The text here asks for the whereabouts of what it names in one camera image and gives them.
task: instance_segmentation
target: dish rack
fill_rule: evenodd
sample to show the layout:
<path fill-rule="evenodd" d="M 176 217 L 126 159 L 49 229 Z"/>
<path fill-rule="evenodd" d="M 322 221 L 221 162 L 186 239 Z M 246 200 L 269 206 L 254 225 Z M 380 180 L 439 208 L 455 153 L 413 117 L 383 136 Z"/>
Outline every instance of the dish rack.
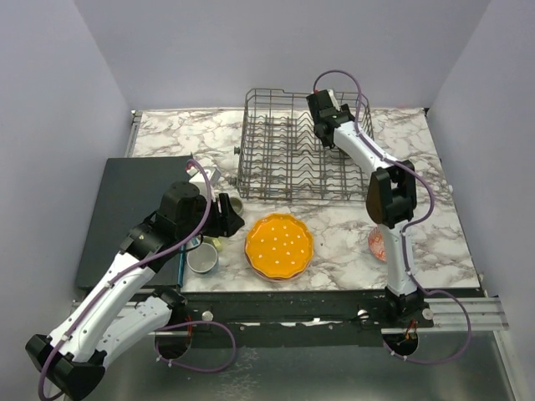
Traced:
<path fill-rule="evenodd" d="M 233 184 L 242 198 L 276 201 L 364 201 L 368 177 L 343 151 L 313 133 L 309 94 L 251 89 L 245 98 L 240 160 Z M 352 107 L 357 94 L 336 94 Z M 359 122 L 374 137 L 368 100 Z"/>

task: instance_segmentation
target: metal floor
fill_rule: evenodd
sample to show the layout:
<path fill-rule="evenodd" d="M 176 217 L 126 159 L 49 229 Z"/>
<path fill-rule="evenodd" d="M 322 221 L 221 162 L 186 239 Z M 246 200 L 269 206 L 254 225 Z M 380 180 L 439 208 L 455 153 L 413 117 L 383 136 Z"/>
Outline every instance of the metal floor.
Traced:
<path fill-rule="evenodd" d="M 465 335 L 421 335 L 415 356 L 450 355 Z M 438 366 L 404 363 L 383 348 L 241 348 L 226 372 L 203 374 L 157 363 L 152 345 L 147 337 L 117 359 L 87 401 L 514 400 L 492 332 L 476 332 L 463 358 Z M 192 349 L 184 362 L 214 367 L 228 355 Z"/>

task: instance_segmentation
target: small metal container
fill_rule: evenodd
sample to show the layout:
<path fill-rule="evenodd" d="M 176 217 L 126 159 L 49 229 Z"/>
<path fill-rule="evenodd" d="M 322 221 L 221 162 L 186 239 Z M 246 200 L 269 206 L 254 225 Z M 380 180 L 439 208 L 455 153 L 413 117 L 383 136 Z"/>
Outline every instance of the small metal container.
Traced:
<path fill-rule="evenodd" d="M 213 245 L 203 242 L 198 248 L 188 252 L 187 265 L 192 272 L 207 274 L 219 265 L 217 249 Z"/>

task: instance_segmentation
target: pink object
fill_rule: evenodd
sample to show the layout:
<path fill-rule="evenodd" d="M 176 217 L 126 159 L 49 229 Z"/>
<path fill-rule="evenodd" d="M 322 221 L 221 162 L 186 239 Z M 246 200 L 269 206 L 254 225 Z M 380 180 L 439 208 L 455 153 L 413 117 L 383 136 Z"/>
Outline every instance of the pink object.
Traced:
<path fill-rule="evenodd" d="M 380 261 L 386 261 L 385 244 L 379 227 L 375 227 L 368 235 L 368 246 L 371 253 Z"/>

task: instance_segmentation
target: wire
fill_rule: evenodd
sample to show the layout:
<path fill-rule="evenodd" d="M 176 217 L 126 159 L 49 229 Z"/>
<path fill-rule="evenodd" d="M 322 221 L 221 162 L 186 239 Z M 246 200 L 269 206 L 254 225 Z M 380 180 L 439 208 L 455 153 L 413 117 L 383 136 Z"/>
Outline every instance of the wire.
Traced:
<path fill-rule="evenodd" d="M 206 174 L 205 170 L 202 168 L 202 166 L 194 159 L 190 159 L 187 162 L 188 166 L 195 166 L 202 174 L 205 184 L 206 184 L 206 209 L 204 210 L 204 215 L 202 215 L 201 221 L 199 222 L 199 225 L 191 232 L 189 236 L 184 238 L 179 243 L 175 244 L 174 246 L 171 246 L 170 248 L 165 249 L 162 252 L 158 252 L 152 256 L 146 257 L 145 259 L 142 259 L 136 263 L 134 263 L 132 266 L 125 268 L 123 271 L 117 273 L 117 275 L 108 281 L 109 287 L 103 287 L 98 291 L 93 299 L 89 301 L 85 309 L 79 314 L 79 316 L 74 320 L 73 324 L 70 325 L 69 329 L 64 333 L 64 335 L 61 337 L 61 339 L 58 341 L 56 346 L 52 349 L 46 360 L 44 361 L 43 368 L 41 369 L 41 374 L 39 374 L 39 382 L 38 382 L 38 396 L 41 399 L 41 401 L 54 401 L 55 399 L 58 399 L 63 395 L 63 391 L 60 391 L 59 393 L 55 394 L 52 397 L 47 397 L 44 394 L 44 381 L 47 377 L 48 370 L 50 369 L 50 365 L 52 364 L 52 361 L 54 360 L 54 357 L 59 352 L 59 349 L 67 342 L 70 341 L 70 338 L 78 327 L 78 325 L 87 317 L 89 312 L 94 308 L 94 306 L 97 304 L 97 302 L 100 300 L 100 298 L 110 289 L 114 286 L 116 282 L 118 282 L 122 277 L 127 275 L 128 273 L 134 271 L 138 267 L 142 267 L 147 265 L 148 263 L 151 263 L 152 261 L 155 261 L 163 256 L 167 256 L 172 252 L 175 252 L 181 248 L 181 246 L 187 244 L 191 238 L 196 236 L 199 231 L 202 229 L 202 227 L 205 225 L 206 220 L 208 220 L 208 216 L 210 215 L 210 208 L 211 208 L 211 190 L 210 190 L 210 179 L 208 178 L 208 175 Z"/>
<path fill-rule="evenodd" d="M 217 326 L 217 327 L 222 328 L 223 330 L 225 330 L 225 332 L 227 332 L 228 337 L 230 337 L 231 343 L 232 343 L 232 354 L 231 354 L 231 357 L 228 359 L 228 361 L 226 361 L 223 365 L 218 366 L 216 368 L 198 368 L 198 367 L 195 367 L 195 366 L 186 365 L 185 363 L 180 363 L 180 362 L 177 362 L 176 360 L 163 358 L 160 355 L 160 348 L 159 348 L 158 342 L 156 342 L 156 344 L 155 344 L 155 351 L 158 354 L 158 358 L 156 359 L 156 361 L 159 362 L 160 360 L 162 360 L 164 362 L 167 362 L 169 364 L 169 367 L 171 367 L 171 365 L 175 365 L 175 366 L 178 366 L 180 368 L 185 368 L 185 369 L 189 369 L 189 370 L 192 370 L 194 372 L 200 372 L 200 373 L 217 373 L 217 372 L 221 372 L 222 370 L 225 370 L 226 368 L 228 368 L 234 362 L 234 359 L 236 358 L 236 350 L 237 349 L 236 349 L 236 339 L 234 338 L 234 335 L 232 334 L 230 329 L 227 326 L 225 326 L 224 324 L 221 324 L 219 322 L 205 322 L 204 320 L 195 320 L 193 322 L 184 322 L 184 323 L 179 323 L 179 324 L 173 324 L 171 326 L 165 326 L 163 328 L 159 328 L 158 331 L 174 330 L 176 328 L 189 327 L 189 326 L 194 326 L 194 325 L 197 325 L 197 324 L 207 324 L 207 325 L 210 325 L 210 326 Z"/>
<path fill-rule="evenodd" d="M 345 72 L 343 70 L 338 70 L 338 69 L 332 69 L 332 70 L 329 70 L 329 71 L 326 71 L 326 72 L 320 74 L 316 78 L 316 80 L 314 81 L 313 90 L 316 89 L 316 83 L 319 81 L 319 79 L 321 77 L 323 77 L 324 75 L 330 74 L 330 73 L 341 73 L 341 74 L 349 76 L 355 82 L 355 84 L 357 86 L 357 90 L 359 91 L 359 96 L 358 96 L 357 99 L 359 99 L 361 97 L 360 85 L 359 85 L 359 82 L 357 81 L 357 79 L 353 75 L 351 75 L 350 73 L 347 73 L 347 72 Z M 407 251 L 406 231 L 407 231 L 407 229 L 409 227 L 412 227 L 412 226 L 414 226 L 416 224 L 419 224 L 422 221 L 426 221 L 431 216 L 431 214 L 433 213 L 433 210 L 435 209 L 435 194 L 433 193 L 433 190 L 431 189 L 431 186 L 427 183 L 427 181 L 424 180 L 424 178 L 422 176 L 420 176 L 415 171 L 411 170 L 406 165 L 401 164 L 399 161 L 392 160 L 392 159 L 389 159 L 387 157 L 384 157 L 369 142 L 369 140 L 367 139 L 366 135 L 364 135 L 359 129 L 359 118 L 358 118 L 358 116 L 359 116 L 359 108 L 360 108 L 360 103 L 358 104 L 358 108 L 357 108 L 357 112 L 356 112 L 357 116 L 354 119 L 354 127 L 355 127 L 355 130 L 357 131 L 357 135 L 359 136 L 359 138 L 364 142 L 364 144 L 369 148 L 369 150 L 371 150 L 381 160 L 383 160 L 384 162 L 386 162 L 386 163 L 388 163 L 390 165 L 395 165 L 396 167 L 399 167 L 400 169 L 404 170 L 405 172 L 413 175 L 425 187 L 425 189 L 427 190 L 427 193 L 429 194 L 429 199 L 430 199 L 429 210 L 420 219 L 417 219 L 417 220 L 414 220 L 414 221 L 409 221 L 400 231 L 400 234 L 401 234 L 401 249 L 402 249 L 402 252 L 403 252 L 403 262 L 405 264 L 405 271 L 407 272 L 407 274 L 409 275 L 409 277 L 413 281 L 413 283 L 418 287 L 418 289 L 420 289 L 422 291 L 424 296 L 432 297 L 434 295 L 441 294 L 441 295 L 443 295 L 445 297 L 449 297 L 453 302 L 455 302 L 457 305 L 459 305 L 459 307 L 461 308 L 462 312 L 465 315 L 466 326 L 467 326 L 467 333 L 466 333 L 466 341 L 465 341 L 465 343 L 463 344 L 463 346 L 456 353 L 454 353 L 453 355 L 451 355 L 450 357 L 447 357 L 447 358 L 435 359 L 435 360 L 423 360 L 423 359 L 416 359 L 416 358 L 407 358 L 405 356 L 399 355 L 398 353 L 394 352 L 388 346 L 388 344 L 386 342 L 383 342 L 383 345 L 385 346 L 385 348 L 387 348 L 390 351 L 390 355 L 392 355 L 394 357 L 397 357 L 399 359 L 403 359 L 405 361 L 412 362 L 412 363 L 418 363 L 418 364 L 421 364 L 421 365 L 437 365 L 437 364 L 440 364 L 440 363 L 447 363 L 447 362 L 453 361 L 453 360 L 459 358 L 468 349 L 468 346 L 470 345 L 471 337 L 472 337 L 470 315 L 468 314 L 468 311 L 466 310 L 466 308 L 464 307 L 462 302 L 459 301 L 456 297 L 454 297 L 449 292 L 444 291 L 444 290 L 431 290 L 431 291 L 428 291 L 424 287 L 421 286 L 421 284 L 416 280 L 415 276 L 412 274 L 412 271 L 410 269 L 408 251 Z"/>

